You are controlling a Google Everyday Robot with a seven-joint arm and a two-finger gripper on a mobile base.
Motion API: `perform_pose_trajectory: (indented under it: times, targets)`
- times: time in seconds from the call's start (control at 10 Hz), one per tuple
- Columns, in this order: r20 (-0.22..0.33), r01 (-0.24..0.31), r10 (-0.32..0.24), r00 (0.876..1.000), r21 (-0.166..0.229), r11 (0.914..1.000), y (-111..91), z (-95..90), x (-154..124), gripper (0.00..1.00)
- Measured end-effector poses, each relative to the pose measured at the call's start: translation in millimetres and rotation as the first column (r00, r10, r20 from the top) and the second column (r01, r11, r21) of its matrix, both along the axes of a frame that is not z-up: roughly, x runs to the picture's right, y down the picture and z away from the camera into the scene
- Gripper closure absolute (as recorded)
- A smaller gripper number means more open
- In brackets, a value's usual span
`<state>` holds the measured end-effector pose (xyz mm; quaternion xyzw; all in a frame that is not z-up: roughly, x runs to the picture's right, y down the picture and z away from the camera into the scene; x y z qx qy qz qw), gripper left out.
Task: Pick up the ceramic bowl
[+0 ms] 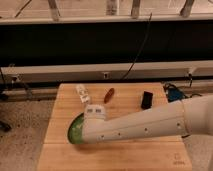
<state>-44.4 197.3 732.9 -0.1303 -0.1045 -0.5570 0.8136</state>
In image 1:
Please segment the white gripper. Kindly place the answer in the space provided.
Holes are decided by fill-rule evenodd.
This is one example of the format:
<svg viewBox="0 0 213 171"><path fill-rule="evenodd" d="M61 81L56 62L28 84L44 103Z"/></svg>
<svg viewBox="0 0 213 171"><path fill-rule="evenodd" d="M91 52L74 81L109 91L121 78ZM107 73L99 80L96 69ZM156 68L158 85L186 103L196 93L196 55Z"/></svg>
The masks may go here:
<svg viewBox="0 0 213 171"><path fill-rule="evenodd" d="M90 104L87 105L84 111L85 119L106 119L106 110L102 105Z"/></svg>

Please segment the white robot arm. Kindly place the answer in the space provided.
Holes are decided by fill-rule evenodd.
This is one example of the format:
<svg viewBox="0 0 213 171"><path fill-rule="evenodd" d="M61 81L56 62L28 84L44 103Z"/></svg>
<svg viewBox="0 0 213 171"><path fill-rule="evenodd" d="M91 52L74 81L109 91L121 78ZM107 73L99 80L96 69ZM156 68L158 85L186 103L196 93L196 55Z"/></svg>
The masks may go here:
<svg viewBox="0 0 213 171"><path fill-rule="evenodd" d="M102 105L87 105L85 143L174 135L213 135L213 95L178 100L115 119L106 119Z"/></svg>

